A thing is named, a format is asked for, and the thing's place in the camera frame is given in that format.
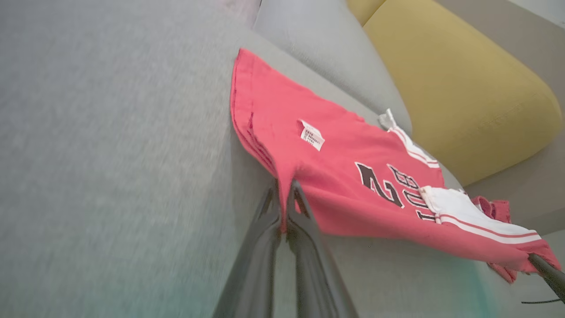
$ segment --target beige wall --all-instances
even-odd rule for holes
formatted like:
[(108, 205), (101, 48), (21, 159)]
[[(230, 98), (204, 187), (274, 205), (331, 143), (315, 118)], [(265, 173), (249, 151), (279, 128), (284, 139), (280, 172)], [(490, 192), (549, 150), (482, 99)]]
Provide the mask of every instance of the beige wall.
[[(565, 114), (565, 30), (506, 0), (437, 0), (517, 57), (552, 88)], [(565, 229), (565, 131), (532, 158), (466, 187), (510, 201), (515, 223)]]
[(563, 0), (509, 0), (509, 1), (565, 29), (565, 1)]

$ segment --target sofa cushion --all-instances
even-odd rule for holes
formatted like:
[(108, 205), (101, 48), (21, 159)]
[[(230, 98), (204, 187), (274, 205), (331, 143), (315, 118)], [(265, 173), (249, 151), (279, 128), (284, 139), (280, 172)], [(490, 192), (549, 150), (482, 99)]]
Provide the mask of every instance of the sofa cushion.
[[(272, 181), (230, 119), (240, 47), (378, 122), (208, 5), (13, 4), (3, 12), (13, 36), (0, 37), (0, 317), (212, 315)], [(500, 316), (492, 304), (514, 303), (503, 280), (492, 290), (498, 277), (483, 263), (410, 242), (328, 239), (362, 316)], [(296, 288), (287, 244), (276, 262), (274, 317), (288, 317)]]
[(404, 103), (343, 0), (263, 0), (254, 30), (374, 112), (390, 108), (410, 134)]
[(465, 186), (548, 145), (562, 128), (551, 89), (431, 0), (387, 0), (364, 26), (406, 103), (413, 139)]
[(365, 25), (385, 0), (347, 0), (347, 6), (361, 25)]

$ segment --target gray cushion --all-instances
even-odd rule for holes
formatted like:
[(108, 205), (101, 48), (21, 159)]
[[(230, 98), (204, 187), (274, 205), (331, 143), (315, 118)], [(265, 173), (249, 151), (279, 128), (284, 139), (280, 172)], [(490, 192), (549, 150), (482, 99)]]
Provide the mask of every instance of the gray cushion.
[(463, 186), (457, 181), (455, 176), (440, 162), (441, 172), (444, 175), (445, 187), (450, 189), (462, 189)]
[(411, 134), (404, 102), (345, 1), (263, 0), (254, 31), (375, 113), (390, 108)]
[[(377, 122), (194, 1), (11, 0), (0, 12), (0, 317), (211, 316), (272, 179), (231, 124), (240, 47)], [(489, 313), (507, 284), (483, 263), (386, 239), (328, 245), (361, 317), (501, 316)], [(275, 318), (293, 317), (288, 245), (276, 261)]]

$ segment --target white stripe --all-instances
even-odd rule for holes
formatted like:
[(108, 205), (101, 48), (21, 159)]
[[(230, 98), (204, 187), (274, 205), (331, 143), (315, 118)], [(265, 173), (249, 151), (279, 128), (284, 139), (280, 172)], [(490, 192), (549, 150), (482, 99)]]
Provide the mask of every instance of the white stripe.
[(436, 216), (453, 216), (461, 222), (473, 224), (502, 235), (521, 235), (536, 233), (516, 224), (493, 220), (478, 209), (466, 194), (454, 189), (424, 186), (419, 189), (420, 195), (428, 208)]
[(398, 136), (402, 144), (404, 144), (404, 148), (406, 148), (406, 153), (408, 153), (410, 157), (420, 161), (423, 164), (426, 164), (430, 168), (440, 167), (440, 164), (438, 164), (436, 160), (433, 160), (430, 157), (428, 157), (420, 148), (414, 145), (412, 143), (412, 140), (407, 135), (405, 135), (402, 129), (397, 127), (391, 129), (390, 131)]
[(521, 244), (521, 243), (528, 243), (528, 242), (533, 242), (535, 240), (540, 240), (541, 236), (539, 235), (530, 235), (527, 237), (520, 237), (520, 238), (506, 238), (506, 237), (499, 237), (496, 234), (493, 234), (491, 232), (487, 232), (485, 230), (481, 230), (478, 229), (476, 227), (473, 226), (468, 226), (466, 224), (463, 224), (457, 220), (454, 220), (450, 217), (445, 217), (445, 216), (440, 216), (441, 222), (442, 223), (451, 223), (456, 225), (458, 228), (473, 233), (473, 234), (477, 234), (477, 235), (481, 235), (482, 237), (486, 237), (489, 239), (493, 239), (497, 242), (500, 243), (504, 243), (504, 244)]

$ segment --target yellow cushion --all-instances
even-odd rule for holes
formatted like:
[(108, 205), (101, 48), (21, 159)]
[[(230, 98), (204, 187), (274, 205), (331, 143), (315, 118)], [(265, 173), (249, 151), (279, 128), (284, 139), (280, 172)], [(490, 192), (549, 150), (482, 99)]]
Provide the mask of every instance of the yellow cushion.
[(347, 0), (347, 6), (351, 13), (357, 18), (361, 25), (369, 20), (369, 18), (377, 11), (385, 0)]
[(562, 128), (551, 89), (431, 0), (387, 0), (363, 27), (404, 100), (413, 139), (462, 185), (532, 156)]

